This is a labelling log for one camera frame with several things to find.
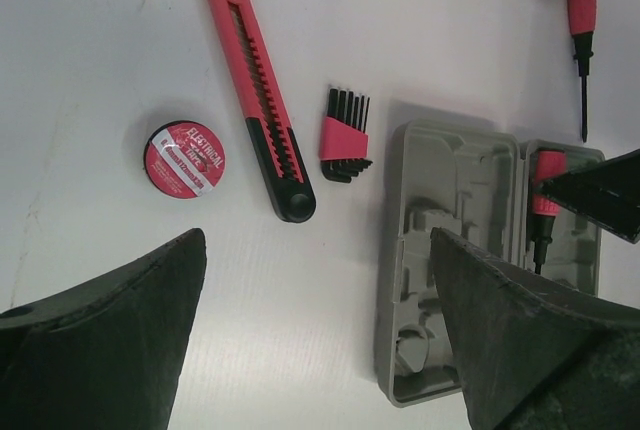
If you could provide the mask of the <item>red utility knife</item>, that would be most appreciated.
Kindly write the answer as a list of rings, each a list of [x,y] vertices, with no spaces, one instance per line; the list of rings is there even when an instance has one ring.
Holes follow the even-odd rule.
[[[273,209],[303,223],[316,198],[251,0],[207,0]]]

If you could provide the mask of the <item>red hex key set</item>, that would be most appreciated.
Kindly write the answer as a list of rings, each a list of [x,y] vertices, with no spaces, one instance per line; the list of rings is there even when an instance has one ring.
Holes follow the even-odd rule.
[[[323,120],[319,160],[323,176],[348,184],[372,165],[367,158],[370,97],[330,87]]]

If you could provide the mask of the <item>red electrical tape roll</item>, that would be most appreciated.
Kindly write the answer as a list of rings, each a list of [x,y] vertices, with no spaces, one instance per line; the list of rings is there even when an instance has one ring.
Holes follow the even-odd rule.
[[[143,165],[163,194],[189,200],[211,192],[226,164],[223,146],[207,126],[177,120],[159,127],[147,140]]]

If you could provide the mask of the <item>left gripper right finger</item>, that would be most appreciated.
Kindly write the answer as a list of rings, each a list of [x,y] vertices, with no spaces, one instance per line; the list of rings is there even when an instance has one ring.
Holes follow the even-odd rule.
[[[637,309],[441,228],[431,266],[472,428],[638,428]]]

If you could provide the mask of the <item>red black screwdriver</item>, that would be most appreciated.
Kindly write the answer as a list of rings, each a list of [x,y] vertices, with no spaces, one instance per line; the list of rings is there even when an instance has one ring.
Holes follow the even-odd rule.
[[[539,192],[540,185],[566,172],[566,154],[561,150],[543,148],[537,152],[531,178],[530,205],[528,214],[529,240],[533,245],[534,272],[541,274],[546,262],[552,231],[560,207]]]
[[[593,56],[597,0],[568,0],[569,31],[581,85],[581,140],[588,138],[588,77]]]

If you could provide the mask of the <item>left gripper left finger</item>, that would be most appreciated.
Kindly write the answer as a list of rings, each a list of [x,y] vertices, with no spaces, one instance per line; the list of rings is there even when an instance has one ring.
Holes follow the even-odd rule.
[[[205,279],[198,228],[1,315],[4,429],[165,429]]]

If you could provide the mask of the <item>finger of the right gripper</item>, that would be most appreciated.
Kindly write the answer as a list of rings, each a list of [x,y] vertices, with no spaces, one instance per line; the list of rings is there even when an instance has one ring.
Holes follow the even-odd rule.
[[[540,193],[627,242],[639,242],[638,150],[544,180]]]

